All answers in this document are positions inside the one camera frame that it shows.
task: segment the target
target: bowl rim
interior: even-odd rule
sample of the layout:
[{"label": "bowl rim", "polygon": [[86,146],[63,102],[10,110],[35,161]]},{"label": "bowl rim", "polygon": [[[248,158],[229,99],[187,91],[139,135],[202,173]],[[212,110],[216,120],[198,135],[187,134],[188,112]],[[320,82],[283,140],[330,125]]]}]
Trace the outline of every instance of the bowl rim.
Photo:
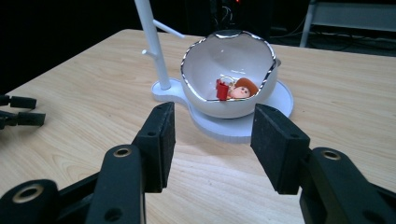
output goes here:
[{"label": "bowl rim", "polygon": [[[253,95],[251,95],[251,96],[249,96],[249,97],[247,97],[247,98],[241,98],[241,99],[234,99],[234,98],[231,98],[231,99],[227,99],[227,100],[225,100],[225,101],[221,101],[220,99],[205,99],[205,98],[203,98],[203,97],[202,97],[200,94],[198,94],[198,92],[192,87],[192,85],[191,85],[190,82],[188,81],[186,75],[184,74],[184,70],[183,70],[183,68],[184,68],[184,62],[186,61],[186,58],[187,58],[187,56],[188,56],[190,50],[191,50],[192,48],[198,46],[199,44],[202,44],[203,42],[205,42],[209,37],[216,37],[216,38],[218,38],[218,39],[227,39],[227,38],[237,38],[238,36],[241,36],[241,35],[248,35],[248,36],[250,36],[251,38],[253,38],[253,39],[255,39],[255,40],[262,41],[262,43],[264,43],[265,46],[266,46],[266,47],[270,50],[270,52],[271,52],[271,57],[272,57],[273,62],[272,62],[272,65],[270,66],[270,68],[268,69],[267,73],[265,74],[264,79],[262,80],[262,83],[261,83],[261,85],[260,85],[260,87],[259,87],[259,90],[258,90],[255,94],[253,94]],[[276,54],[275,54],[273,48],[271,47],[271,45],[270,45],[265,39],[263,39],[263,38],[261,38],[261,37],[259,37],[259,36],[257,36],[257,35],[254,35],[253,33],[248,32],[248,31],[243,31],[243,30],[220,30],[220,31],[216,31],[216,32],[214,32],[214,33],[212,33],[212,34],[210,34],[210,35],[208,35],[208,36],[206,36],[206,37],[200,39],[199,41],[193,43],[192,45],[190,45],[190,47],[186,50],[186,52],[184,53],[183,58],[182,58],[182,60],[181,60],[180,73],[181,73],[181,76],[182,76],[183,81],[184,81],[184,83],[186,84],[186,86],[191,90],[191,92],[192,92],[199,100],[201,100],[201,101],[203,101],[203,102],[211,102],[211,103],[216,103],[216,102],[240,102],[240,101],[247,101],[247,100],[250,100],[250,99],[254,98],[255,96],[259,95],[259,93],[261,92],[261,90],[264,88],[264,86],[265,86],[265,84],[266,84],[266,82],[267,82],[269,76],[273,73],[274,69],[276,69],[276,67],[277,67],[279,64],[280,64],[280,60],[278,60],[278,59],[276,58]]]}]

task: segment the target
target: white plate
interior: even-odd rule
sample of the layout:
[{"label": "white plate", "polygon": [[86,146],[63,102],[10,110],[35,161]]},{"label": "white plate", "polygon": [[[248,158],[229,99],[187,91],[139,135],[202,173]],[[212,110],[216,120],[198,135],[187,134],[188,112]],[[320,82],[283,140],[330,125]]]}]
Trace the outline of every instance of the white plate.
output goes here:
[{"label": "white plate", "polygon": [[[161,90],[161,86],[158,81],[153,84],[151,91],[156,100],[183,104],[190,110],[191,118],[195,125],[202,132],[217,140],[227,143],[250,142],[254,113],[238,119],[218,119],[210,117],[198,111],[189,103],[184,95],[179,80],[170,78],[170,82],[172,87],[166,91]],[[293,97],[289,88],[279,80],[277,81],[271,96],[262,103],[278,109],[286,117],[291,114],[294,105]]]}]

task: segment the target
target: white pole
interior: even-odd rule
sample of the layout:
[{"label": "white pole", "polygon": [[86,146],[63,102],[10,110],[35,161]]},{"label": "white pole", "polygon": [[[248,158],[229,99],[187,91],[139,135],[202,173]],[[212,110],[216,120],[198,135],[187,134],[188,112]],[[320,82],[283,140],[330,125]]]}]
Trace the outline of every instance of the white pole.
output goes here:
[{"label": "white pole", "polygon": [[154,23],[155,26],[157,26],[158,28],[162,29],[163,31],[165,31],[165,32],[167,32],[167,33],[169,33],[171,35],[175,35],[175,36],[177,36],[179,38],[184,38],[185,37],[183,34],[179,33],[178,31],[176,31],[176,30],[174,30],[172,28],[170,28],[169,26],[161,23],[160,21],[153,20],[152,23]]},{"label": "white pole", "polygon": [[307,10],[306,16],[305,16],[303,35],[302,35],[301,41],[300,41],[300,48],[305,48],[305,46],[306,46],[306,41],[308,40],[309,31],[311,29],[312,20],[314,19],[316,7],[317,7],[317,1],[311,0],[309,2],[308,10]]},{"label": "white pole", "polygon": [[160,39],[153,23],[154,18],[152,16],[151,5],[149,4],[149,0],[134,0],[134,3],[136,4],[139,19],[149,45],[149,50],[144,50],[144,52],[154,59],[161,89],[163,91],[168,90],[171,88],[171,83],[166,70],[163,51],[161,50]]}]

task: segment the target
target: orange hair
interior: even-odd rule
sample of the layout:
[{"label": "orange hair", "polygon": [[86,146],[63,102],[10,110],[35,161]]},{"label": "orange hair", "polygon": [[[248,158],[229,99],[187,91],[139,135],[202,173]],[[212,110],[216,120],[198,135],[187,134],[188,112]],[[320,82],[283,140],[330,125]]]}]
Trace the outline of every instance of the orange hair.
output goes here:
[{"label": "orange hair", "polygon": [[246,87],[250,90],[250,96],[256,94],[259,91],[259,88],[257,88],[257,86],[250,81],[248,78],[245,77],[241,77],[239,78],[236,83],[235,83],[235,87]]}]

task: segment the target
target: white bowl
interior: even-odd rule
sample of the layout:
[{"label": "white bowl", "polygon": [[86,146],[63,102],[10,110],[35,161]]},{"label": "white bowl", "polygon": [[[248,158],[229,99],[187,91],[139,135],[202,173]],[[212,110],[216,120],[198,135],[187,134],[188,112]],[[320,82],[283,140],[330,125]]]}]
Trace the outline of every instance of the white bowl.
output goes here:
[{"label": "white bowl", "polygon": [[[211,117],[235,119],[252,113],[255,104],[271,95],[277,80],[277,59],[262,38],[227,30],[191,45],[180,70],[183,91],[192,105]],[[246,77],[258,91],[248,98],[221,101],[216,90],[216,80],[221,77]]]}]

